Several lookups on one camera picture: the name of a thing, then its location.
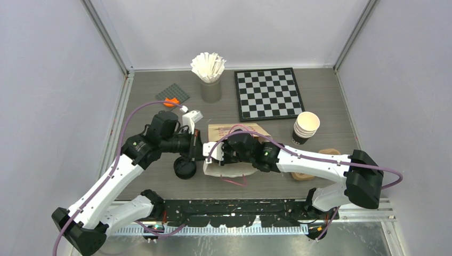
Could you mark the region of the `stack of black lids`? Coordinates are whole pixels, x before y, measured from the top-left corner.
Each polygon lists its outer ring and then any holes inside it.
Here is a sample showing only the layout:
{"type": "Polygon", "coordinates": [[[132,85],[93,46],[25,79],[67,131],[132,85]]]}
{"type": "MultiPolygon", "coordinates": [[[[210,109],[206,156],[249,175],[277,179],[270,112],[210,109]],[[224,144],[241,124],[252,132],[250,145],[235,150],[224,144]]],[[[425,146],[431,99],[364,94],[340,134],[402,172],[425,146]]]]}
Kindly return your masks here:
{"type": "Polygon", "coordinates": [[[184,157],[179,157],[174,161],[173,169],[179,179],[187,180],[196,174],[197,164],[184,157]]]}

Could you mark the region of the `paper gift bag pink handles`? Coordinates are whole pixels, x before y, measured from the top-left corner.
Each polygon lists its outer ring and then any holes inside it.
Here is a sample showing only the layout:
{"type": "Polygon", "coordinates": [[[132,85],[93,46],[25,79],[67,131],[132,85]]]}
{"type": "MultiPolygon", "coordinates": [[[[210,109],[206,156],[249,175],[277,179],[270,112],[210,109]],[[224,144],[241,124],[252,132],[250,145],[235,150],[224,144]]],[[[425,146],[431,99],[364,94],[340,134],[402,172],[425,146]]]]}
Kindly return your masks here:
{"type": "MultiPolygon", "coordinates": [[[[203,146],[205,155],[209,153],[210,147],[219,139],[233,131],[241,129],[260,133],[266,137],[271,135],[256,123],[250,124],[209,124],[208,125],[208,143],[203,146]]],[[[253,168],[248,163],[231,163],[221,166],[216,159],[210,164],[203,164],[203,172],[205,175],[219,177],[221,180],[233,183],[239,186],[247,184],[246,177],[257,172],[258,169],[253,168]]]]}

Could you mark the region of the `stack of paper cups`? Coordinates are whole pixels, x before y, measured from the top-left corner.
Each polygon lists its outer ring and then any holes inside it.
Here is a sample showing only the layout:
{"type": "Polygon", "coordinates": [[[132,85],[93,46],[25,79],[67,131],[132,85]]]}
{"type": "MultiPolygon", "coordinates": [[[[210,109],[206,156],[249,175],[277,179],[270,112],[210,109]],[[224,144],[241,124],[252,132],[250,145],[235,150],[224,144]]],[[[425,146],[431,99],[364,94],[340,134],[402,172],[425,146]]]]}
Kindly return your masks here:
{"type": "Polygon", "coordinates": [[[309,111],[300,113],[293,126],[292,142],[296,145],[306,143],[315,135],[319,126],[320,119],[316,114],[309,111]]]}

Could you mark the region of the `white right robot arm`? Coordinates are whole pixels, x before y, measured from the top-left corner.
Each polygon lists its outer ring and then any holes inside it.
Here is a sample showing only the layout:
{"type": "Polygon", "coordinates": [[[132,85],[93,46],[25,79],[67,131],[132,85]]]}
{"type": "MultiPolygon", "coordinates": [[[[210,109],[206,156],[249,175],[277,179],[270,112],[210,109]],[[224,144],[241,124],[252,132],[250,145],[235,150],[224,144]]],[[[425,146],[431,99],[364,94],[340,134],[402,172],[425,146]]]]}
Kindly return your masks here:
{"type": "Polygon", "coordinates": [[[377,209],[384,173],[362,150],[351,155],[331,155],[295,149],[274,140],[259,142],[255,132],[236,130],[222,138],[224,165],[248,163],[261,172],[303,173],[333,182],[309,191],[304,212],[317,219],[326,211],[348,203],[377,209]]]}

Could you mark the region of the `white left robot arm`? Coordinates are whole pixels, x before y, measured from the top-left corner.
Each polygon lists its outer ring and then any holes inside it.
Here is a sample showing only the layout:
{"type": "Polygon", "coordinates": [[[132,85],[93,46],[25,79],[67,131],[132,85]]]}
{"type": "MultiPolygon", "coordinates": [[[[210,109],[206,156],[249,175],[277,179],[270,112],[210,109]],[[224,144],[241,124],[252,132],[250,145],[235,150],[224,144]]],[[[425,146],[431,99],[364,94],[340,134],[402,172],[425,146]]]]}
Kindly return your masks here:
{"type": "Polygon", "coordinates": [[[188,111],[180,123],[175,113],[160,111],[141,133],[124,142],[111,167],[84,196],[68,209],[59,207],[52,213],[58,229],[81,255],[93,255],[110,234],[133,221],[156,221],[163,216],[164,200],[150,189],[126,204],[108,208],[162,153],[177,153],[180,161],[196,167],[196,161],[203,159],[203,146],[195,124],[202,117],[199,110],[188,111]]]}

